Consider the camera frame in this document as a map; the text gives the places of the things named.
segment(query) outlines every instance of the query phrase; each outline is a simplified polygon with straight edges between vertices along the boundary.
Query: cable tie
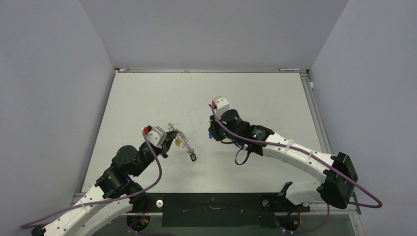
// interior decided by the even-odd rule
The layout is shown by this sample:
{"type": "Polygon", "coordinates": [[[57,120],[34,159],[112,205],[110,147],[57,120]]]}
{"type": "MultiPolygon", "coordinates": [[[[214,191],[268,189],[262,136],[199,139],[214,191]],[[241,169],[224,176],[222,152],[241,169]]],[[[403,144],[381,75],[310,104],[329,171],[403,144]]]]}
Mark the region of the cable tie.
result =
{"type": "Polygon", "coordinates": [[[313,152],[314,152],[313,150],[310,151],[310,155],[308,155],[308,158],[307,158],[307,160],[304,163],[304,172],[305,172],[305,170],[307,170],[307,163],[310,160],[311,155],[313,155],[313,152]]]}
{"type": "Polygon", "coordinates": [[[285,150],[284,150],[284,155],[287,155],[287,152],[290,149],[290,146],[293,145],[293,144],[294,144],[294,139],[288,140],[288,144],[287,144],[287,146],[285,147],[285,150]]]}
{"type": "Polygon", "coordinates": [[[87,213],[90,213],[90,209],[84,205],[83,199],[80,199],[80,204],[81,204],[81,207],[84,208],[84,210],[87,211],[87,213]]]}

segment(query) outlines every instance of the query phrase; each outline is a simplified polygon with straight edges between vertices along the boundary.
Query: orange wire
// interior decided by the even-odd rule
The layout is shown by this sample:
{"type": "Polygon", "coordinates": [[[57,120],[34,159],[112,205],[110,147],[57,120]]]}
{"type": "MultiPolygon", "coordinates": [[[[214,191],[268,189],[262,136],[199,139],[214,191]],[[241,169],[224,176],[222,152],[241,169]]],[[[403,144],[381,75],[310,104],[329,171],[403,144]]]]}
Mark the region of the orange wire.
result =
{"type": "Polygon", "coordinates": [[[145,218],[145,213],[150,209],[150,202],[148,202],[148,208],[146,209],[146,211],[142,214],[142,219],[148,224],[149,221],[145,218]]]}
{"type": "Polygon", "coordinates": [[[300,214],[301,214],[301,209],[298,208],[298,215],[297,215],[297,217],[296,217],[296,219],[294,221],[297,221],[297,219],[299,218],[300,214]]]}

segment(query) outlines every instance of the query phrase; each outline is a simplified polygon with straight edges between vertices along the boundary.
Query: screw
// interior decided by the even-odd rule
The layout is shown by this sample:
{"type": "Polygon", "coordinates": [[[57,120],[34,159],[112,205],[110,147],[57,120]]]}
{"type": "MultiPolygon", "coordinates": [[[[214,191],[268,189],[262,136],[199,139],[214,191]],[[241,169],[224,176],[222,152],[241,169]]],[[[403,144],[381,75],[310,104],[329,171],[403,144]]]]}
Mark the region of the screw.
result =
{"type": "Polygon", "coordinates": [[[262,205],[263,205],[264,207],[268,206],[268,205],[269,205],[269,201],[268,201],[268,199],[263,200],[263,201],[262,201],[262,205]]]}
{"type": "Polygon", "coordinates": [[[161,208],[164,205],[164,202],[162,200],[156,201],[156,207],[161,208]]]}

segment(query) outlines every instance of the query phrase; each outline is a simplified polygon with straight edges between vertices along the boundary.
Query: metal frame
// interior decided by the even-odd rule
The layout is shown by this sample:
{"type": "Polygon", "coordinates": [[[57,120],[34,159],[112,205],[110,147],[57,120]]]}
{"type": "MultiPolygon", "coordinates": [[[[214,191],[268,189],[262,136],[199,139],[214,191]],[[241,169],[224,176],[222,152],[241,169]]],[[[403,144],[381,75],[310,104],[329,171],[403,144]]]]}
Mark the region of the metal frame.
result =
{"type": "MultiPolygon", "coordinates": [[[[313,122],[317,131],[319,138],[320,146],[322,152],[331,153],[330,144],[328,142],[328,137],[317,108],[316,100],[314,98],[313,89],[311,88],[310,79],[308,78],[308,71],[301,69],[299,71],[279,71],[278,68],[264,68],[264,69],[152,69],[152,68],[115,68],[117,73],[299,73],[301,77],[301,82],[304,88],[304,92],[307,98],[308,106],[310,108],[311,115],[313,117],[313,122]]],[[[78,201],[84,194],[76,193],[74,194],[72,205],[78,201]]],[[[355,193],[351,197],[351,201],[356,200],[355,193]]],[[[327,205],[323,202],[310,203],[310,212],[305,214],[313,215],[319,214],[324,215],[327,213],[327,205]]],[[[344,214],[349,215],[353,231],[356,236],[364,236],[364,230],[362,223],[360,221],[359,215],[361,214],[358,206],[348,205],[346,209],[337,209],[330,207],[331,214],[344,214]]],[[[126,213],[124,215],[142,215],[142,213],[126,213]]],[[[162,215],[162,213],[146,213],[146,215],[162,215]]]]}

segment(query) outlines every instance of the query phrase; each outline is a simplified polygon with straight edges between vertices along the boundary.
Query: white wall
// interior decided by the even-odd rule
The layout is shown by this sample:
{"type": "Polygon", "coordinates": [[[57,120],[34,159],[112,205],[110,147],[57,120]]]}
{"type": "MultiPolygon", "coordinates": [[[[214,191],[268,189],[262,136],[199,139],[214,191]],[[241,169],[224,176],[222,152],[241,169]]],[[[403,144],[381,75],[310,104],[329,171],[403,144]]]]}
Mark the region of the white wall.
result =
{"type": "Polygon", "coordinates": [[[113,77],[79,1],[1,1],[1,235],[69,206],[113,77]]]}
{"type": "Polygon", "coordinates": [[[117,67],[308,69],[348,0],[81,0],[117,67]]]}
{"type": "Polygon", "coordinates": [[[368,236],[417,232],[416,76],[415,0],[350,0],[310,71],[332,151],[384,203],[361,209],[368,236]]]}

